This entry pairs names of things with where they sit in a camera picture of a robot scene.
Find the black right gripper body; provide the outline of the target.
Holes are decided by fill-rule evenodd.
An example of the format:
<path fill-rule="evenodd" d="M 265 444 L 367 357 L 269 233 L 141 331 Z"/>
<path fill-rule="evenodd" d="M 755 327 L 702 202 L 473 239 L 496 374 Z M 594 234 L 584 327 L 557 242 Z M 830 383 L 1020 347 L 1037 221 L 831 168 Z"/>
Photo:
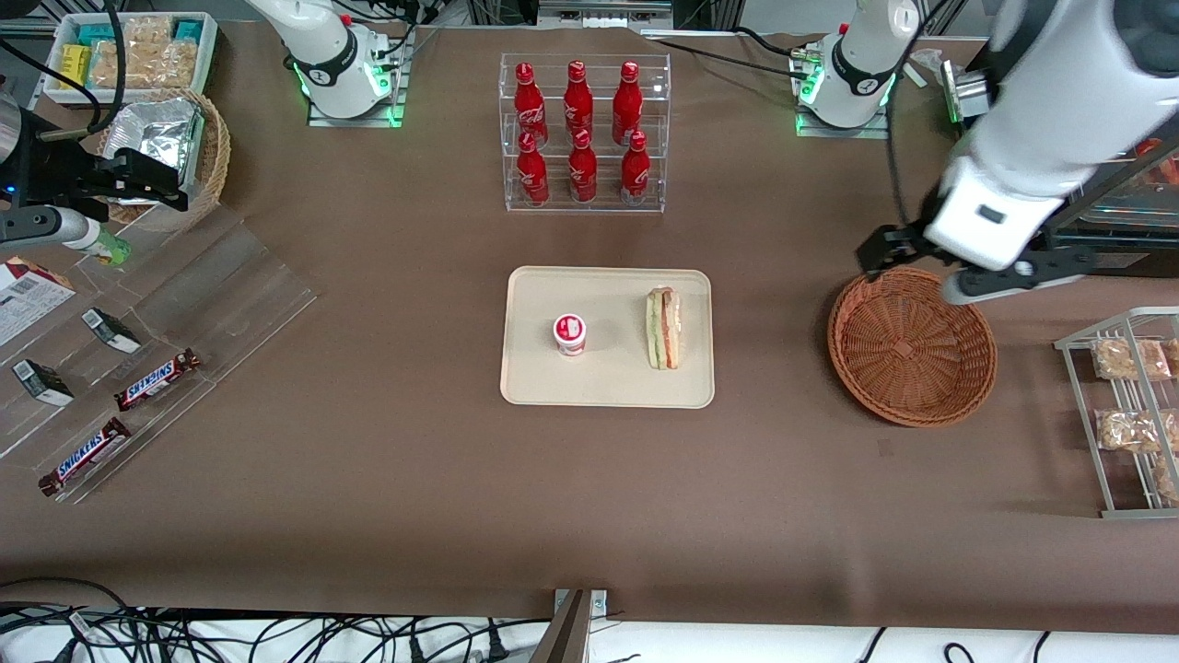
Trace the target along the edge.
<path fill-rule="evenodd" d="M 75 140 L 42 142 L 55 125 L 26 109 L 11 111 L 11 206 L 59 205 L 75 211 L 104 211 L 84 177 L 97 157 Z"/>

